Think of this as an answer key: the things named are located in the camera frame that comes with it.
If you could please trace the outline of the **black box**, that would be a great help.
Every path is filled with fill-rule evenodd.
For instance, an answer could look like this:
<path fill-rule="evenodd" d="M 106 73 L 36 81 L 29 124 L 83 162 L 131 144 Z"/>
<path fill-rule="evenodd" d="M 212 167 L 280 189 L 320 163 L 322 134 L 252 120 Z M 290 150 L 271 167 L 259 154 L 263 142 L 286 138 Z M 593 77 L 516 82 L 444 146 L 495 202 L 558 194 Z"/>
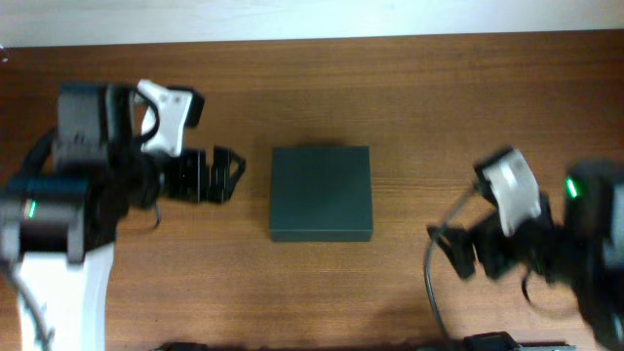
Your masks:
<path fill-rule="evenodd" d="M 274 242 L 368 242 L 373 234 L 367 146 L 272 150 L 269 233 Z"/>

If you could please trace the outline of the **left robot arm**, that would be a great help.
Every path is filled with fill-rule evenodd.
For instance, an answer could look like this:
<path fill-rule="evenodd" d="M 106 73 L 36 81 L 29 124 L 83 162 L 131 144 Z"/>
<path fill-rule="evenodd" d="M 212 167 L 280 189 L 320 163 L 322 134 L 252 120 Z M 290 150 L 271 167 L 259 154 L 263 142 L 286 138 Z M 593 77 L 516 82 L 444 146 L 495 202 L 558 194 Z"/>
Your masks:
<path fill-rule="evenodd" d="M 1 191 L 1 274 L 24 350 L 101 350 L 117 227 L 160 198 L 223 204 L 246 161 L 183 144 L 204 98 L 186 87 L 66 83 L 57 124 Z"/>

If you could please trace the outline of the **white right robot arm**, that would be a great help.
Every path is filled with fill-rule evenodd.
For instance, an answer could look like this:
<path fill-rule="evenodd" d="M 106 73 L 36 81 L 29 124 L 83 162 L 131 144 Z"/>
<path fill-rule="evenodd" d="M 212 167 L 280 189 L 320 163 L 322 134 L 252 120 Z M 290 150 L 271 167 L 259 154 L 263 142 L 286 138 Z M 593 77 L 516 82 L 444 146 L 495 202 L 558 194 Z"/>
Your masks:
<path fill-rule="evenodd" d="M 476 164 L 476 181 L 448 214 L 453 218 L 475 195 L 493 211 L 465 229 L 447 220 L 427 229 L 430 242 L 423 262 L 429 282 L 434 247 L 446 255 L 463 280 L 483 266 L 497 280 L 518 264 L 549 284 L 574 293 L 583 320 L 607 350 L 623 347 L 623 165 L 584 160 L 565 177 L 565 215 L 552 218 L 548 196 L 524 156 L 516 149 Z"/>

